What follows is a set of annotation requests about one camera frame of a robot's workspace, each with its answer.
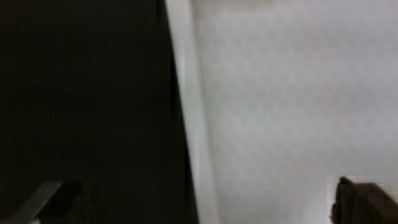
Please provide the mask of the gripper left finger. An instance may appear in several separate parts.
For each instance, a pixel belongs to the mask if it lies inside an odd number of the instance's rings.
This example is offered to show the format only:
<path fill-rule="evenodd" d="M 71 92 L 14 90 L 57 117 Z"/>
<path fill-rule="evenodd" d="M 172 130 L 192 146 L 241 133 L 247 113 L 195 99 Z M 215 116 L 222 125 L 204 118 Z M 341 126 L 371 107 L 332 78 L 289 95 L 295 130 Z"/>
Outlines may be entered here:
<path fill-rule="evenodd" d="M 87 184 L 44 182 L 10 217 L 10 224 L 89 224 Z"/>

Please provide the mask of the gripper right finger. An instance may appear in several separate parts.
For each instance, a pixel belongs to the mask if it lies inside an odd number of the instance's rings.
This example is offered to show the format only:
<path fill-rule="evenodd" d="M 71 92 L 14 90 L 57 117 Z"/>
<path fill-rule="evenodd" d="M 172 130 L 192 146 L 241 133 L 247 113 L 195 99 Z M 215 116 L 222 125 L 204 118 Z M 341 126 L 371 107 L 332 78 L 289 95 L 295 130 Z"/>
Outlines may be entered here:
<path fill-rule="evenodd" d="M 330 223 L 398 224 L 398 202 L 375 183 L 339 178 Z"/>

